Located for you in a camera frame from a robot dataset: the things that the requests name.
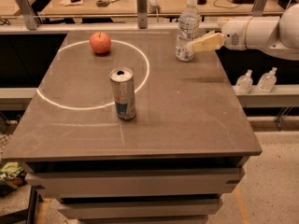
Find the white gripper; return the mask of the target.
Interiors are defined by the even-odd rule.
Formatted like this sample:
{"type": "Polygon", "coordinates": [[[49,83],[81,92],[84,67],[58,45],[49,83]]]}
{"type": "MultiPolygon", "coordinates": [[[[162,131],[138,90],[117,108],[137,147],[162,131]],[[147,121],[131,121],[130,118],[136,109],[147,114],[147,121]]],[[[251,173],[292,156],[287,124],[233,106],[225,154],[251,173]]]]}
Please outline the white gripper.
{"type": "Polygon", "coordinates": [[[196,38],[186,45],[187,51],[211,51],[220,49],[223,45],[227,49],[246,49],[246,29],[249,17],[219,17],[218,25],[221,33],[209,31],[202,37],[196,38]]]}

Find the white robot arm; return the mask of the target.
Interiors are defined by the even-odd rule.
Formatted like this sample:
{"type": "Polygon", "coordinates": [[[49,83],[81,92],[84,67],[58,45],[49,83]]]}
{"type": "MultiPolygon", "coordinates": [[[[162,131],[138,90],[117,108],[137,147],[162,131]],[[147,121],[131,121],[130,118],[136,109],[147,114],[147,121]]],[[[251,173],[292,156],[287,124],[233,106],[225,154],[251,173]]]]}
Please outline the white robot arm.
{"type": "Polygon", "coordinates": [[[218,18],[219,33],[211,31],[187,44],[191,54],[226,47],[231,50],[257,49],[269,56],[299,60],[299,5],[282,16],[218,18]]]}

